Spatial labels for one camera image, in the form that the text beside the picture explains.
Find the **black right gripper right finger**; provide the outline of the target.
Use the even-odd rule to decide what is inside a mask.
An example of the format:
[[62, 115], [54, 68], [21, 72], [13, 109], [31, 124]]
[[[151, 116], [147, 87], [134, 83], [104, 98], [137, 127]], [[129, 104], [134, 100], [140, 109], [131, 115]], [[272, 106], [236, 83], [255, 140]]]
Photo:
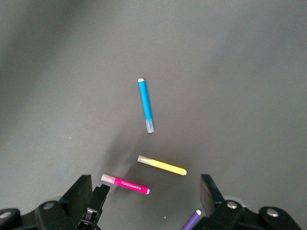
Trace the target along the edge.
[[200, 198], [205, 216], [196, 224], [198, 230], [300, 230], [283, 209], [264, 206], [258, 213], [233, 199], [225, 199], [209, 174], [202, 174]]

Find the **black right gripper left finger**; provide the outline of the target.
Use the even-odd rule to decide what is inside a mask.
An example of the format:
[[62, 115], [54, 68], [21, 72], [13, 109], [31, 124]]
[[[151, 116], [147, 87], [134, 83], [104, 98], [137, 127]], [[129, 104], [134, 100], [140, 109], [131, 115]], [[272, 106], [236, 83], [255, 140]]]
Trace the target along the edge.
[[21, 215], [17, 208], [0, 211], [2, 230], [75, 230], [92, 198], [91, 175], [82, 175], [57, 201], [49, 200]]

